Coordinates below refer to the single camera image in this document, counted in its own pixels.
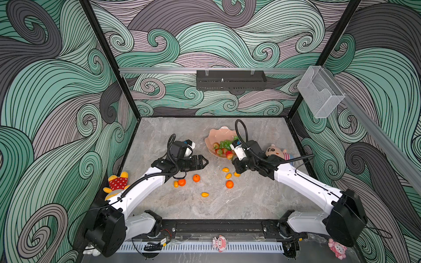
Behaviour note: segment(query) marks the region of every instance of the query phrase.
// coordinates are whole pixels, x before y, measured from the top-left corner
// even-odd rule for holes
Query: pink bowl
[[[223,154],[222,157],[216,154],[215,150],[213,149],[213,144],[224,140],[233,141],[234,136],[237,136],[235,130],[230,130],[227,126],[222,126],[219,130],[210,130],[209,136],[205,139],[205,143],[211,154],[219,158],[226,158],[225,154]]]

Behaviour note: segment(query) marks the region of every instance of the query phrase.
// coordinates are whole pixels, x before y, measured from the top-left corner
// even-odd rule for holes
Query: stuffed toy
[[[283,150],[281,151],[281,149],[279,149],[278,147],[276,147],[273,143],[271,144],[271,146],[269,146],[269,148],[266,150],[266,156],[275,154],[281,158],[283,158],[284,160],[289,160],[289,159],[293,159],[294,156],[292,156],[291,154],[287,154],[287,150]]]
[[[215,236],[212,239],[213,248],[217,248],[219,252],[222,252],[226,249],[226,239],[224,236],[219,235],[218,238]]]
[[[345,252],[347,250],[347,247],[339,244],[338,242],[333,241],[333,239],[329,238],[329,247],[330,249],[335,252],[335,256],[339,258],[340,260],[343,260],[346,258]]]
[[[127,172],[122,172],[120,177],[112,175],[108,178],[108,187],[104,187],[104,192],[108,195],[105,197],[105,201],[111,197],[118,195],[122,191],[126,190],[130,185],[127,185],[129,174]]]

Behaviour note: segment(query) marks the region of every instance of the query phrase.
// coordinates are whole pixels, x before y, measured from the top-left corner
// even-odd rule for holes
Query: pink figurine
[[[329,247],[330,249],[335,252],[335,256],[339,258],[340,260],[346,258],[345,252],[347,250],[347,247],[339,244],[338,242],[333,241],[333,239],[329,239]]]
[[[212,245],[214,248],[218,248],[219,252],[222,252],[226,249],[226,239],[225,237],[219,235],[219,238],[216,239],[216,237],[214,237],[212,239]]]

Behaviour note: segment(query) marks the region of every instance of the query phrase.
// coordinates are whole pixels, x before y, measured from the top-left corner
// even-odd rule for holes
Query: wave pattern wallpaper
[[[315,65],[347,0],[91,0],[120,67]],[[126,74],[143,116],[286,115],[297,76],[268,75],[267,90],[197,91],[196,76]]]
[[[98,45],[78,0],[0,2],[3,261],[74,262],[69,224],[122,161],[136,119]]]
[[[389,2],[356,11],[326,67],[421,171],[421,3]],[[303,103],[293,123],[319,179],[355,190],[369,226],[393,237],[365,229],[367,261],[419,263],[421,198],[346,106],[314,119]]]

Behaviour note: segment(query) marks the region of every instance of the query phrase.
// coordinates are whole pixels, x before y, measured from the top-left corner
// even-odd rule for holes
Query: yellow plush toy
[[[129,174],[127,172],[122,172],[120,177],[112,175],[108,178],[109,188],[104,187],[104,192],[108,195],[105,197],[105,201],[111,197],[118,195],[122,191],[126,190],[130,185],[127,185]]]

